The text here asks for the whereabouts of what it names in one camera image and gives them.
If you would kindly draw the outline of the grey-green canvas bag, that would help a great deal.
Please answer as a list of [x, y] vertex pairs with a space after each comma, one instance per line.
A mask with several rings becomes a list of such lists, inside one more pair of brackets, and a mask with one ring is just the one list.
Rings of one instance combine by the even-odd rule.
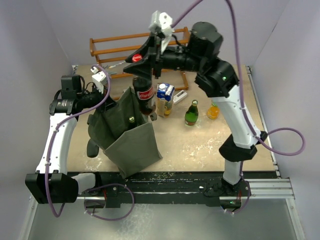
[[[152, 123], [140, 112], [134, 90], [122, 94], [117, 106], [107, 111], [96, 109], [87, 120], [90, 139], [112, 161], [122, 178], [139, 173], [163, 157], [158, 150]], [[129, 117], [139, 126], [128, 130]]]

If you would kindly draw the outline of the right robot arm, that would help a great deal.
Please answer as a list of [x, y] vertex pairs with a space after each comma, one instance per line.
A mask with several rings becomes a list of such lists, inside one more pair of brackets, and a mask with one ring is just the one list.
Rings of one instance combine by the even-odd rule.
[[224, 158], [222, 190], [228, 196], [240, 190], [243, 162], [257, 153], [259, 140], [267, 138], [259, 130], [241, 96], [240, 71], [218, 57], [223, 36], [209, 22], [196, 22], [190, 31], [188, 44], [177, 47], [161, 46], [164, 33], [151, 32], [146, 42], [125, 61], [124, 72], [150, 81], [159, 78], [161, 71], [195, 72], [195, 83], [218, 106], [231, 135], [219, 148]]

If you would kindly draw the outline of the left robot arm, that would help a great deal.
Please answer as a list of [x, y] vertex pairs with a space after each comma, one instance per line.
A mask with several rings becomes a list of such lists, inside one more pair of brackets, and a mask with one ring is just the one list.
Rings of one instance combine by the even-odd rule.
[[61, 89], [49, 106], [49, 133], [44, 152], [35, 173], [25, 177], [25, 185], [39, 204], [73, 203], [84, 191], [91, 196], [103, 191], [103, 184], [95, 173], [69, 176], [67, 160], [80, 114], [101, 109], [111, 100], [105, 87], [110, 80], [108, 74], [100, 71], [92, 75], [93, 87], [87, 91], [82, 76], [61, 77]]

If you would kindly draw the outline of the green soda bottle yellow label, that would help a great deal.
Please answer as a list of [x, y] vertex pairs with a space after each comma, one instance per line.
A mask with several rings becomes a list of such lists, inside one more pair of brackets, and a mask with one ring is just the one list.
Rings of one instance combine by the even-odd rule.
[[130, 116], [128, 119], [128, 130], [132, 130], [138, 127], [140, 124], [134, 116]]

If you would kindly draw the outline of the Coca-Cola glass bottle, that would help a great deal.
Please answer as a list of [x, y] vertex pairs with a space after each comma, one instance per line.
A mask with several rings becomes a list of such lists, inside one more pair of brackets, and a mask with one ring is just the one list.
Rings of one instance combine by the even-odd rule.
[[152, 80], [135, 76], [132, 80], [135, 96], [142, 114], [149, 116], [156, 110]]

